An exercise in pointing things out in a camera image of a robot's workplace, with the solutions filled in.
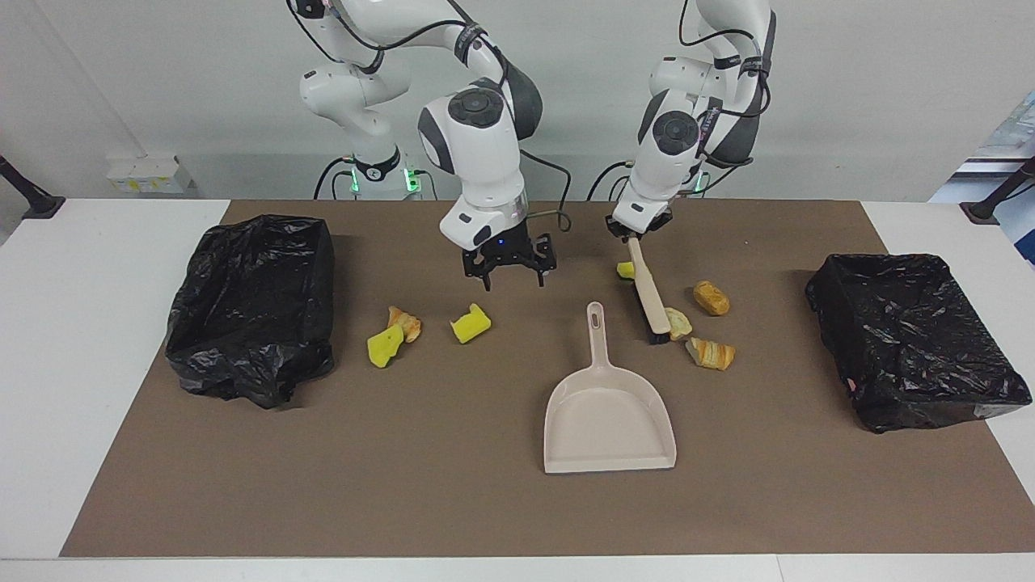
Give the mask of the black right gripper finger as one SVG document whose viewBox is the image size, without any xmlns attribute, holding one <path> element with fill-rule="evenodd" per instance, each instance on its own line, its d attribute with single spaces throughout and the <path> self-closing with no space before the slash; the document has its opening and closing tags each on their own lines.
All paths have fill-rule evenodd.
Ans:
<svg viewBox="0 0 1035 582">
<path fill-rule="evenodd" d="M 530 250 L 527 258 L 527 266 L 536 272 L 539 287 L 546 284 L 546 275 L 551 270 L 557 268 L 557 255 L 553 246 L 553 239 L 550 234 L 541 234 L 536 239 L 530 240 Z"/>
<path fill-rule="evenodd" d="M 484 290 L 491 290 L 491 275 L 492 270 L 498 265 L 498 260 L 496 257 L 487 257 L 487 255 L 481 255 L 480 253 L 463 253 L 463 273 L 465 277 L 474 277 L 482 281 L 484 285 Z"/>
</svg>

